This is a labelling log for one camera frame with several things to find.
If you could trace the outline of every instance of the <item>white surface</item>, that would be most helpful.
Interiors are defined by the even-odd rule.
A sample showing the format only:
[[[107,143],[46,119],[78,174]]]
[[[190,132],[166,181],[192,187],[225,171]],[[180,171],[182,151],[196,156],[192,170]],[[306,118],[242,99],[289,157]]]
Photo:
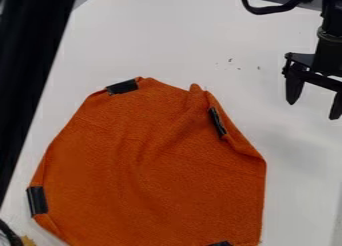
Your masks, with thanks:
[[[286,52],[314,52],[320,23],[303,9],[256,17],[239,0],[90,0],[71,18],[1,216],[39,246],[60,245],[31,221],[25,195],[47,145],[90,93],[151,76],[207,88],[267,160],[263,246],[342,245],[333,94],[308,85],[289,106],[280,74]]]

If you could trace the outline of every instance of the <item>black object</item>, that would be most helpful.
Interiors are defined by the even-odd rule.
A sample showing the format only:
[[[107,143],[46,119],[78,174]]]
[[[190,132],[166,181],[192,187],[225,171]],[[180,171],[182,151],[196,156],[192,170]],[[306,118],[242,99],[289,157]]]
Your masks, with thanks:
[[[216,111],[215,107],[212,107],[209,109],[209,115],[211,119],[213,120],[217,133],[219,134],[219,137],[221,138],[222,136],[227,134],[226,128],[223,126],[220,116],[218,115],[218,112]]]
[[[42,186],[30,187],[26,190],[26,193],[32,217],[37,214],[45,214],[48,212],[48,205]]]
[[[6,0],[0,20],[0,207],[75,0]]]
[[[296,103],[305,83],[335,91],[329,116],[335,120],[342,115],[342,82],[329,77],[342,77],[342,0],[323,0],[322,17],[316,53],[288,53],[285,56],[286,100],[291,105]]]
[[[21,241],[20,237],[13,232],[13,230],[0,219],[0,232],[2,232],[10,243],[11,246],[23,246],[23,242]]]
[[[233,246],[233,245],[230,244],[229,242],[225,241],[225,242],[210,244],[209,246]]]
[[[107,87],[109,95],[122,94],[138,89],[138,84],[135,79],[128,80],[125,82],[120,82]]]

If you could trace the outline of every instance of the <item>orange cloth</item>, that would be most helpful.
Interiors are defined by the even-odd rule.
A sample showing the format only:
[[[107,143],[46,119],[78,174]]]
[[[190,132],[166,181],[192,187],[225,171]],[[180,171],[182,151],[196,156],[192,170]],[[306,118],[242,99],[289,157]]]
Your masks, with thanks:
[[[30,185],[48,205],[35,220],[71,245],[258,245],[265,161],[198,85],[136,81],[89,96],[51,143]]]

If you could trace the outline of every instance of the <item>table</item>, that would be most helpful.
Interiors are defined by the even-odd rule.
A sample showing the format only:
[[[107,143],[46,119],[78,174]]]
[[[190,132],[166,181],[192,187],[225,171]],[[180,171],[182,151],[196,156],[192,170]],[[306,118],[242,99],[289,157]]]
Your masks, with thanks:
[[[301,8],[257,17],[239,0],[83,4],[71,16],[0,216],[37,245],[63,245],[31,220],[25,189],[87,95],[143,76],[208,89],[265,157],[263,246],[341,245],[342,120],[328,120],[333,93],[307,85],[290,106],[281,75],[286,52],[314,52],[320,23],[317,11]]]

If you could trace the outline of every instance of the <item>wire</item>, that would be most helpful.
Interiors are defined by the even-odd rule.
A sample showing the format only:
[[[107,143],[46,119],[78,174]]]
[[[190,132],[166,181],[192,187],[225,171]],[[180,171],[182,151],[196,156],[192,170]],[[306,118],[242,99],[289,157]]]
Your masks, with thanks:
[[[290,0],[289,2],[278,5],[278,6],[267,6],[262,8],[252,7],[248,0],[241,0],[243,6],[248,10],[249,12],[255,14],[255,15],[266,15],[266,14],[273,14],[273,13],[279,13],[279,12],[285,12],[290,11],[297,7],[302,2],[312,1],[312,0]]]

